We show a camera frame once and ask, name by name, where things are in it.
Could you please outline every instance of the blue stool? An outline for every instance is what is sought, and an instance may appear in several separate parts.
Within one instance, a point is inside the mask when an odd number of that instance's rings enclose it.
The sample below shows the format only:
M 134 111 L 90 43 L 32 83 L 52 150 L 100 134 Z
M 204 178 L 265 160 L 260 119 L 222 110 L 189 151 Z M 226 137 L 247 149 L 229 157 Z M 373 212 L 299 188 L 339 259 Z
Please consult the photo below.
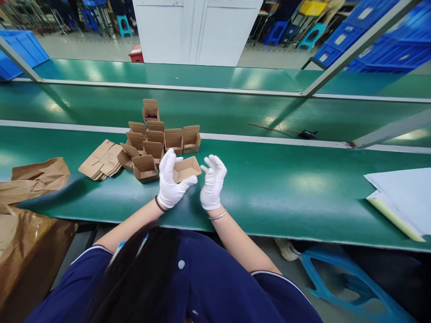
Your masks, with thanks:
M 309 52 L 313 48 L 317 40 L 320 38 L 320 36 L 322 36 L 323 32 L 326 30 L 326 27 L 327 24 L 315 24 L 311 28 L 311 30 L 305 35 L 305 37 L 302 38 L 298 46 L 296 46 L 296 49 L 300 48 L 301 46 L 307 46 L 307 52 Z
M 311 259 L 317 259 L 329 264 L 344 268 L 354 275 L 342 274 L 344 287 L 359 294 L 359 298 L 352 302 L 343 301 L 334 296 L 324 284 L 317 273 Z M 364 315 L 376 322 L 406 323 L 416 322 L 401 306 L 395 302 L 383 289 L 381 289 L 342 249 L 327 251 L 322 247 L 313 247 L 302 253 L 302 265 L 316 286 L 316 290 L 309 288 L 315 297 L 344 307 L 352 312 Z M 378 298 L 385 305 L 387 312 L 375 314 L 363 309 L 362 306 L 371 298 Z
M 97 26 L 100 27 L 100 23 L 99 23 L 96 15 L 94 15 L 95 19 L 96 19 L 96 22 L 94 22 L 94 19 L 93 19 L 94 11 L 92 9 L 91 10 L 90 9 L 82 9 L 81 13 L 82 13 L 82 16 L 84 17 L 85 25 L 87 25 L 87 30 L 88 31 L 94 30 L 94 31 L 99 32 Z
M 118 29 L 120 29 L 121 37 L 124 38 L 125 34 L 129 34 L 130 37 L 132 37 L 132 31 L 130 30 L 129 23 L 127 22 L 127 17 L 126 16 L 117 16 L 117 21 L 118 21 Z M 126 28 L 123 28 L 121 21 L 124 21 Z
M 265 36 L 265 46 L 269 43 L 275 43 L 274 46 L 277 46 L 283 37 L 288 24 L 288 22 L 275 22 Z

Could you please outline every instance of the white cabinet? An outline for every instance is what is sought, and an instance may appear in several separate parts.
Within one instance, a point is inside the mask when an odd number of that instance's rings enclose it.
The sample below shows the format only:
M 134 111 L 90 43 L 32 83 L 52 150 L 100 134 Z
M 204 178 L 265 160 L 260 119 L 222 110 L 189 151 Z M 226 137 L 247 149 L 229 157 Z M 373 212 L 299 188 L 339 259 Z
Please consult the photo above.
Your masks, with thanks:
M 144 61 L 236 66 L 263 0 L 133 0 Z

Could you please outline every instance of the yellow crate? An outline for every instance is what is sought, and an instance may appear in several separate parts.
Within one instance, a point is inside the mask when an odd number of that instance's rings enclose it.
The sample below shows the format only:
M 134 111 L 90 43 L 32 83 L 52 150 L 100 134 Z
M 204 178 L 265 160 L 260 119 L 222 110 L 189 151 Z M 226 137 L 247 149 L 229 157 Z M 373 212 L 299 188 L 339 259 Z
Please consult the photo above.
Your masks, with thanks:
M 326 2 L 305 0 L 299 9 L 299 13 L 302 13 L 304 16 L 318 16 L 325 9 L 326 5 Z

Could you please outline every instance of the white glove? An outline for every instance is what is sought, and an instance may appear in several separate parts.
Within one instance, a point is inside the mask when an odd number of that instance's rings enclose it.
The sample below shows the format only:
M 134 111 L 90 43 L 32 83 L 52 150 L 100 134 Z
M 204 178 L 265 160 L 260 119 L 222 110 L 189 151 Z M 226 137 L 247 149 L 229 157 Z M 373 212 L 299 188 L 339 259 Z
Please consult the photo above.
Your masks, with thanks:
M 157 200 L 162 206 L 168 209 L 173 208 L 181 200 L 185 191 L 198 182 L 196 176 L 190 176 L 179 184 L 174 182 L 172 175 L 174 164 L 182 160 L 183 157 L 177 157 L 174 149 L 169 148 L 160 162 L 160 193 L 157 196 Z
M 226 176 L 227 169 L 217 156 L 210 155 L 205 157 L 204 160 L 209 169 L 201 165 L 202 171 L 205 172 L 205 185 L 201 190 L 201 203 L 205 210 L 211 211 L 221 206 L 220 192 L 223 188 L 223 179 Z

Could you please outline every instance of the navy blue shirt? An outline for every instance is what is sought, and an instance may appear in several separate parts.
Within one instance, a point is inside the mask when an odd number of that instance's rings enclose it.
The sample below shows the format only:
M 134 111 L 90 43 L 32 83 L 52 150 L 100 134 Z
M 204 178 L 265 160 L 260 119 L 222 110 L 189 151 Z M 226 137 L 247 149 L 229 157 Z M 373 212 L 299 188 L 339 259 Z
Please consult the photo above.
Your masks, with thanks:
M 112 258 L 95 245 L 78 257 L 27 323 L 82 322 L 94 290 Z M 207 236 L 181 231 L 178 267 L 169 289 L 168 322 L 322 322 L 302 291 L 286 277 L 248 273 Z

